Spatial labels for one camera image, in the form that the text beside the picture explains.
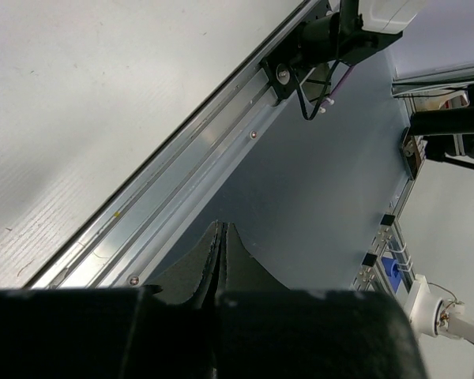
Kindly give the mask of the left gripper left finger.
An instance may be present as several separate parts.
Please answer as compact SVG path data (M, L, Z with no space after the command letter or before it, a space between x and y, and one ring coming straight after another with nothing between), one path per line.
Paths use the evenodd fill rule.
M151 284L0 290L0 378L209 378L221 225Z

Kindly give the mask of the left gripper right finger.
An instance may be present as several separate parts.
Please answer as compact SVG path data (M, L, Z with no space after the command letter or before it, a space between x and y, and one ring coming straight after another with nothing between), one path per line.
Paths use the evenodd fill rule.
M408 318L375 291L291 290L225 227L216 293L220 378L425 378Z

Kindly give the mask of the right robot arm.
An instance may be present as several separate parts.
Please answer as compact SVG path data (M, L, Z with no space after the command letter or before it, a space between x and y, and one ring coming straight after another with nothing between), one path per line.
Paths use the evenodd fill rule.
M386 49L426 5L425 1L337 1L328 13L313 10L261 61L279 101L298 96L311 121L334 103L354 66Z

